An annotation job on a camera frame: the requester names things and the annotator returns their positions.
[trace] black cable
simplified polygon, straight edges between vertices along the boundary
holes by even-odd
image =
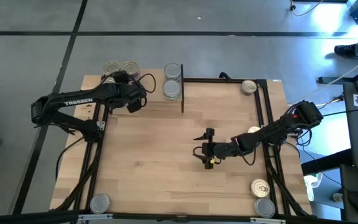
[[[80,140],[84,139],[84,137],[79,138],[78,140],[76,140],[75,142],[71,143],[69,146],[67,146],[65,149],[63,149],[63,151],[59,154],[57,162],[56,162],[56,169],[55,169],[55,181],[57,180],[57,175],[59,173],[59,162],[60,159],[62,158],[63,154],[72,146],[74,146],[76,143],[78,143]]]
[[[290,146],[292,146],[298,152],[299,159],[301,159],[301,153],[299,152],[299,149],[289,142],[286,142],[286,144],[289,144]]]
[[[147,76],[147,75],[150,75],[150,76],[153,78],[153,80],[154,80],[154,88],[153,88],[152,91],[146,90],[146,89],[140,84],[140,80],[141,80],[142,78],[144,78],[145,76]],[[135,80],[135,78],[132,77],[131,75],[129,75],[129,78],[130,78],[139,88],[141,88],[142,90],[146,91],[147,93],[153,93],[154,90],[155,90],[155,88],[156,88],[156,86],[157,86],[157,82],[155,81],[155,78],[154,78],[154,76],[153,76],[151,73],[147,73],[147,74],[145,74],[145,75],[142,75],[142,76],[139,78],[139,80]]]
[[[302,146],[302,150],[303,150],[303,152],[305,152],[307,155],[309,155],[309,156],[316,162],[317,169],[319,170],[319,172],[320,172],[321,174],[323,174],[323,175],[324,175],[325,177],[327,177],[329,180],[331,180],[331,181],[333,181],[333,182],[339,184],[342,188],[346,189],[345,186],[343,186],[341,183],[339,183],[338,181],[336,181],[336,180],[334,180],[334,179],[328,177],[323,171],[321,171],[320,166],[319,166],[319,164],[318,164],[318,161],[317,161],[311,154],[309,154],[308,152],[305,151],[305,147],[304,147],[304,146]]]
[[[332,116],[332,115],[341,114],[341,113],[356,112],[356,111],[358,111],[358,109],[356,109],[356,110],[349,110],[349,111],[341,111],[341,112],[336,112],[336,113],[331,113],[331,114],[325,114],[325,115],[323,115],[323,117],[325,117],[325,116]]]
[[[155,87],[157,86],[157,82],[155,81],[155,78],[154,78],[154,76],[153,76],[151,73],[147,73],[147,74],[145,74],[145,75],[142,75],[142,76],[139,78],[138,82],[140,82],[141,79],[144,78],[144,77],[147,76],[147,75],[149,75],[149,76],[151,76],[151,77],[153,78],[153,80],[154,80],[154,88],[153,88],[152,91],[148,91],[148,90],[146,90],[146,89],[144,89],[144,90],[145,90],[147,93],[153,93],[153,92],[155,91]]]
[[[322,107],[320,107],[320,108],[318,108],[318,109],[319,109],[319,110],[323,109],[323,108],[324,108],[325,106],[327,106],[328,104],[330,104],[330,103],[332,103],[332,102],[334,102],[334,101],[336,101],[336,100],[338,100],[338,99],[341,99],[343,96],[344,96],[344,94],[342,93],[340,96],[335,97],[333,100],[331,100],[330,102],[324,104],[324,106],[322,106]]]
[[[252,162],[251,162],[251,163],[249,163],[249,162],[247,161],[246,157],[241,154],[241,151],[240,151],[239,148],[237,148],[237,150],[239,151],[239,153],[240,153],[242,159],[243,159],[248,165],[252,166],[252,165],[255,164],[255,160],[256,160],[256,147],[254,148],[254,158],[252,159]]]
[[[307,133],[309,133],[309,139],[308,139],[306,142],[303,142],[302,144],[299,143],[299,138],[302,138],[302,137],[305,136]],[[303,133],[302,135],[300,135],[300,136],[298,136],[298,137],[296,138],[296,144],[299,145],[299,146],[308,146],[308,145],[310,145],[311,137],[312,137],[311,129],[308,129],[307,132]]]

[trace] can lid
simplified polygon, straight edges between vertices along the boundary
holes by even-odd
[[[260,127],[252,126],[248,129],[247,133],[254,133],[260,130]]]
[[[257,85],[252,80],[245,80],[241,84],[241,89],[246,93],[253,93],[257,89]]]
[[[255,179],[251,182],[250,190],[256,197],[266,197],[270,192],[270,187],[266,180]]]
[[[257,199],[254,203],[255,212],[262,218],[272,218],[275,213],[274,203],[267,198]]]
[[[162,87],[162,91],[168,97],[176,97],[180,93],[180,85],[175,80],[167,80]]]
[[[116,81],[114,80],[113,77],[107,77],[107,79],[103,82],[103,83],[115,83]]]
[[[180,76],[180,66],[176,63],[170,63],[164,68],[166,78],[177,79]]]
[[[126,61],[122,65],[122,69],[128,73],[128,75],[134,75],[139,71],[139,65],[135,61]]]
[[[110,74],[112,74],[113,72],[117,72],[117,71],[119,71],[119,69],[120,69],[120,66],[119,66],[119,63],[118,62],[116,62],[116,61],[110,61],[110,62],[108,62],[108,63],[105,63],[104,65],[103,65],[103,73],[105,74],[105,75],[110,75]]]
[[[110,206],[110,198],[105,194],[95,195],[90,203],[91,211],[95,214],[102,214],[107,211]]]

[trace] metal bracket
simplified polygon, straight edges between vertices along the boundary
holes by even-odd
[[[106,127],[106,122],[104,121],[97,121],[96,125],[99,127],[100,131],[104,131],[105,127]]]
[[[271,218],[251,218],[250,222],[262,224],[285,224],[285,220],[275,220]]]
[[[89,214],[89,215],[79,215],[78,221],[87,221],[87,220],[105,220],[112,219],[112,214]]]

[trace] cable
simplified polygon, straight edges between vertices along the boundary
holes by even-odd
[[[239,154],[241,155],[242,159],[249,165],[252,166],[255,164],[255,160],[256,160],[256,147],[254,148],[254,158],[252,159],[252,162],[249,163],[246,159],[246,157],[244,155],[241,154],[240,149],[237,147],[237,151],[239,152]]]
[[[153,88],[152,91],[148,91],[148,90],[146,90],[145,88],[144,88],[144,90],[145,90],[147,93],[153,93],[153,92],[155,91],[155,87],[157,86],[157,82],[155,81],[155,78],[154,78],[154,76],[153,76],[151,73],[147,73],[147,74],[145,74],[145,75],[142,75],[142,76],[139,78],[138,82],[140,82],[141,79],[144,78],[144,77],[147,76],[147,75],[149,75],[149,76],[151,76],[151,77],[153,78],[153,80],[154,80],[154,88]]]
[[[313,9],[315,9],[315,7],[317,7],[320,3],[322,3],[324,0],[320,0],[320,2],[319,3],[317,3],[315,6],[313,6],[311,9],[309,9],[308,11],[306,11],[306,12],[304,12],[304,13],[302,13],[302,14],[296,14],[295,13],[295,5],[293,4],[293,0],[291,0],[291,11],[292,11],[292,13],[294,14],[294,15],[296,15],[296,16],[303,16],[303,15],[305,15],[305,14],[307,14],[307,13],[309,13],[309,12],[311,12]]]
[[[326,103],[320,103],[320,104],[317,104],[316,106],[324,106],[328,103],[335,103],[335,102],[338,102],[338,101],[341,101],[341,99],[336,99],[336,100],[333,100],[333,101],[329,101],[329,102],[326,102]]]
[[[141,80],[142,78],[144,78],[145,76],[147,76],[147,75],[150,75],[150,76],[153,78],[153,80],[154,80],[154,88],[153,88],[152,91],[146,90],[146,89],[142,86],[142,84],[140,84],[140,80]],[[155,81],[155,78],[154,78],[154,76],[153,76],[151,73],[147,73],[147,74],[141,76],[141,77],[139,78],[139,80],[135,80],[135,78],[132,77],[131,75],[129,75],[129,78],[130,78],[139,88],[141,88],[142,90],[146,91],[147,93],[153,93],[154,90],[155,90],[155,88],[156,88],[156,86],[157,86],[157,82]]]
[[[301,153],[299,152],[299,149],[289,142],[286,142],[286,144],[289,144],[290,146],[292,146],[298,152],[299,159],[301,159]]]
[[[356,110],[349,110],[349,111],[341,111],[341,112],[336,112],[336,113],[331,113],[331,114],[325,114],[325,115],[323,115],[323,117],[325,117],[325,116],[337,115],[337,114],[341,114],[341,113],[356,112],[356,111],[358,111],[358,109],[356,109]]]
[[[78,140],[76,140],[75,142],[71,143],[69,146],[67,146],[65,149],[63,149],[63,151],[59,154],[57,162],[56,162],[56,169],[55,169],[55,180],[57,180],[57,175],[59,173],[59,163],[60,163],[60,159],[62,158],[63,154],[72,146],[74,146],[76,143],[78,143],[80,140],[84,139],[84,137],[79,138]]]
[[[350,71],[346,72],[345,74],[341,75],[340,77],[337,77],[335,80],[329,82],[328,84],[323,85],[322,87],[319,87],[319,88],[317,88],[316,90],[311,91],[310,93],[308,93],[308,94],[306,94],[306,95],[304,95],[304,96],[302,96],[302,97],[299,97],[298,99],[296,99],[296,100],[290,102],[289,104],[292,104],[292,103],[294,103],[294,102],[297,102],[297,101],[300,101],[300,100],[302,100],[302,99],[305,99],[305,97],[307,97],[307,96],[309,96],[309,95],[312,95],[313,93],[315,93],[315,92],[317,92],[317,91],[319,91],[319,90],[321,90],[321,89],[323,89],[323,88],[326,88],[327,86],[329,86],[329,85],[331,85],[331,84],[337,82],[338,80],[340,80],[341,78],[345,77],[346,75],[352,73],[352,72],[353,72],[354,70],[356,70],[356,69],[358,69],[358,65],[356,65],[354,68],[352,68]]]
[[[318,108],[319,110],[323,109],[325,106],[327,106],[330,103],[341,101],[341,98],[343,97],[343,93],[340,96],[335,97],[333,100],[331,100],[328,103],[325,103],[322,107]]]
[[[331,180],[331,181],[333,181],[333,182],[339,184],[342,188],[346,189],[345,186],[343,186],[341,183],[339,183],[338,181],[336,181],[336,180],[334,180],[334,179],[328,177],[323,171],[321,171],[320,166],[319,166],[319,164],[318,164],[318,161],[317,161],[311,154],[309,154],[308,152],[305,151],[305,147],[304,147],[304,146],[302,146],[302,150],[303,150],[303,152],[305,152],[307,155],[309,155],[309,156],[316,162],[317,169],[320,170],[319,172],[320,172],[321,174],[323,174],[323,175],[324,175],[325,177],[327,177],[329,180]]]

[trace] stacked cans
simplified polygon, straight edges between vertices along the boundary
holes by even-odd
[[[264,179],[255,179],[249,186],[251,194],[258,199],[254,203],[255,212],[262,218],[272,218],[275,213],[274,203],[266,197],[270,192],[269,184]]]
[[[164,68],[165,82],[162,87],[167,100],[177,100],[180,96],[181,69],[176,63],[170,63]]]
[[[122,66],[120,66],[120,64],[116,61],[110,61],[103,65],[103,73],[105,75],[110,75],[120,70],[127,72],[128,75],[134,78],[134,80],[138,80],[140,78],[139,64],[135,61],[128,60],[124,62]]]

